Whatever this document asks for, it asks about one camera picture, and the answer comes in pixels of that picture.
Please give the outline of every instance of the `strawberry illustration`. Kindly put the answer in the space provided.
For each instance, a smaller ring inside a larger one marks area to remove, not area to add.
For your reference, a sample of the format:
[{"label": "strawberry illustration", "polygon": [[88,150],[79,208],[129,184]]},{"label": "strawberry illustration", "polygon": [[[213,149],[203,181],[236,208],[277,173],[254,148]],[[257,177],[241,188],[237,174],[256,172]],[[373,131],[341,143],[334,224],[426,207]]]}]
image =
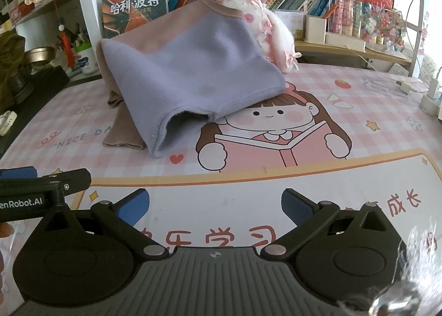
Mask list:
[{"label": "strawberry illustration", "polygon": [[335,81],[335,84],[342,89],[350,89],[351,85],[349,85],[346,81],[343,81],[342,79],[338,79]]}]

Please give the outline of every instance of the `crosshair logo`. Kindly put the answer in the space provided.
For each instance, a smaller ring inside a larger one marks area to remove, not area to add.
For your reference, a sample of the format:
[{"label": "crosshair logo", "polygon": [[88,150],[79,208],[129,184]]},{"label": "crosshair logo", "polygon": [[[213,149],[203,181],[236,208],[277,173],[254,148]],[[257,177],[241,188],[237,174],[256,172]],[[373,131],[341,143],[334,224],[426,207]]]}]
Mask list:
[{"label": "crosshair logo", "polygon": [[218,251],[214,251],[211,253],[211,257],[213,257],[214,259],[218,258],[221,256],[221,253]]}]

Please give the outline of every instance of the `cartoon girl's face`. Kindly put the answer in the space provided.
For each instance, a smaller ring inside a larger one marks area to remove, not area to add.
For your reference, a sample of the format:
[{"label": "cartoon girl's face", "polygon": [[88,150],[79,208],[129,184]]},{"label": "cartoon girl's face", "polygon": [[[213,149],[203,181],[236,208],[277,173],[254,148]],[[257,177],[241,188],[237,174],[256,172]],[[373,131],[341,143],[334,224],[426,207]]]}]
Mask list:
[{"label": "cartoon girl's face", "polygon": [[319,109],[308,102],[305,107],[299,104],[245,108],[226,117],[232,127],[246,131],[277,131],[305,126],[313,121]]}]

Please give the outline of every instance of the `pencil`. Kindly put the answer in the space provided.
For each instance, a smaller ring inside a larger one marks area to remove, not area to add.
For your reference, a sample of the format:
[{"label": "pencil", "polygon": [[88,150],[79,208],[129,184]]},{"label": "pencil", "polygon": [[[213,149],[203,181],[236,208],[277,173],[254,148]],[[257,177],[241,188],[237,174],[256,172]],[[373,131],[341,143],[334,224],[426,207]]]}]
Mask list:
[{"label": "pencil", "polygon": [[335,4],[333,5],[323,16],[323,18],[326,20],[328,19],[328,17],[330,17],[330,15],[339,7],[339,4]]}]

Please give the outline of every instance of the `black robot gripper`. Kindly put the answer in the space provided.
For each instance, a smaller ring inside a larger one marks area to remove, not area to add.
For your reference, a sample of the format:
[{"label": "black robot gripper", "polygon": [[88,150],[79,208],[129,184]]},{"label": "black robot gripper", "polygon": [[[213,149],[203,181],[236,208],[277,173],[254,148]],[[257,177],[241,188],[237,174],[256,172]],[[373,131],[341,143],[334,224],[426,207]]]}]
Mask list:
[{"label": "black robot gripper", "polygon": [[[0,203],[42,200],[12,214],[43,217],[13,265],[25,300],[14,315],[344,316],[339,301],[382,289],[401,272],[403,243],[376,204],[340,210],[286,189],[281,207],[296,227],[260,254],[252,247],[170,254],[120,212],[144,189],[115,204],[70,210],[64,197],[90,182],[86,169],[3,180],[0,171]],[[0,209],[0,221],[12,220],[8,211]]]}]

